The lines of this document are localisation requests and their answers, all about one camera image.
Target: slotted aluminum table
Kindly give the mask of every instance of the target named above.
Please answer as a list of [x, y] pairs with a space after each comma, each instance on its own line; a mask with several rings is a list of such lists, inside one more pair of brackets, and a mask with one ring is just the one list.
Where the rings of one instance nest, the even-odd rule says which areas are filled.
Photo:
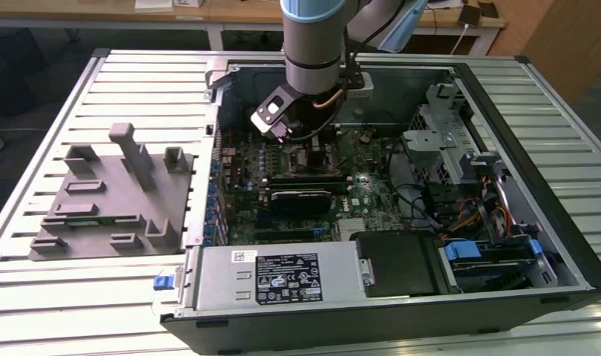
[[[99, 154], [116, 154], [109, 126], [131, 122], [135, 139], [151, 153], [180, 145], [199, 155], [195, 170], [204, 170], [212, 147], [204, 125], [216, 119], [204, 99], [209, 61], [280, 58], [279, 53], [112, 50], [91, 59], [0, 214], [0, 355], [193, 354], [159, 325], [159, 314], [176, 303], [177, 293], [152, 291], [153, 276], [173, 271], [181, 254], [32, 262], [29, 243], [67, 173], [60, 159], [69, 144], [92, 143]], [[601, 143], [533, 66], [503, 57], [360, 56], [372, 62], [399, 59], [469, 63], [601, 258]], [[200, 172], [192, 195], [199, 179], [205, 179]], [[185, 225], [200, 221], [192, 215], [185, 213]], [[601, 355], [601, 303], [498, 334], [275, 354], [404, 355], [440, 349], [446, 355]]]

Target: motherboard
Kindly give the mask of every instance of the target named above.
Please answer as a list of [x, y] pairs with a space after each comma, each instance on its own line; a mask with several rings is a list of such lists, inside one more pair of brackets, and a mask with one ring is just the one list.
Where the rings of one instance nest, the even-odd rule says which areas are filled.
[[[229, 245], [339, 241], [351, 226], [355, 231], [403, 229], [386, 180], [394, 138], [362, 127], [336, 128], [332, 134], [331, 143], [312, 152], [310, 144], [279, 145], [235, 131], [224, 135]], [[294, 201], [307, 193], [323, 201], [319, 206]]]

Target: blue latch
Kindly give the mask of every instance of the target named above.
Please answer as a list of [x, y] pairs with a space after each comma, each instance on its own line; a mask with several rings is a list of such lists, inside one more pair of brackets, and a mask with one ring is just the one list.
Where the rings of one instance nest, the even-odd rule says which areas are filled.
[[167, 291], [173, 289], [173, 274], [168, 276], [156, 276], [152, 289], [156, 291]]
[[482, 257], [478, 245], [473, 241], [458, 241], [450, 243], [446, 247], [447, 260], [452, 261], [459, 258], [478, 258]]
[[533, 250], [535, 256], [542, 254], [542, 245], [539, 245], [539, 241], [537, 241], [537, 240], [529, 241], [529, 246], [530, 246], [530, 249]]
[[212, 159], [212, 172], [217, 172], [217, 171], [220, 171], [220, 164], [219, 164], [219, 161]]
[[213, 226], [205, 225], [203, 227], [203, 235], [204, 236], [212, 236], [212, 234], [213, 234]]
[[327, 228], [324, 227], [318, 227], [318, 228], [312, 228], [312, 236], [315, 238], [320, 237], [323, 235], [323, 233], [327, 231]]

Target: warning label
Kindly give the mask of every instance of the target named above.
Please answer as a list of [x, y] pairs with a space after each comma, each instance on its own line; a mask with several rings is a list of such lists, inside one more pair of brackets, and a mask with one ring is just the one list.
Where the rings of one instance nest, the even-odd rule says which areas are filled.
[[322, 301], [318, 254], [256, 257], [256, 301], [271, 304]]

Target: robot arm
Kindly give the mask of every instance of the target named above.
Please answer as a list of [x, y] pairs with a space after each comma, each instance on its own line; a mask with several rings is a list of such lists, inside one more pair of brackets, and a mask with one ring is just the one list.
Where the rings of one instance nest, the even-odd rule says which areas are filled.
[[[311, 110], [320, 111], [346, 97], [347, 85], [338, 88], [343, 48], [348, 51], [344, 29], [350, 37], [366, 45], [399, 52], [427, 0], [282, 0], [280, 3], [287, 84], [258, 107], [251, 121], [263, 134], [284, 142], [292, 134], [306, 131], [312, 133], [303, 138], [314, 137], [342, 106], [340, 102], [335, 105], [331, 118], [315, 120], [322, 113]], [[346, 83], [348, 73], [343, 75]]]

